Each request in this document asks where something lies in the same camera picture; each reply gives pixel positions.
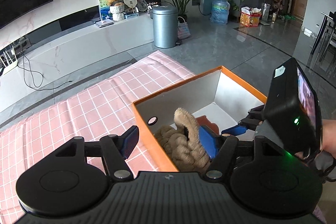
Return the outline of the person right hand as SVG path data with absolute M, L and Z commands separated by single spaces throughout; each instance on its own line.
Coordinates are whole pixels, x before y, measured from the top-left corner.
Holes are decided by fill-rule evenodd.
M 322 143 L 320 145 L 321 152 L 325 151 L 335 158 L 336 152 L 336 121 L 324 119 L 322 121 Z

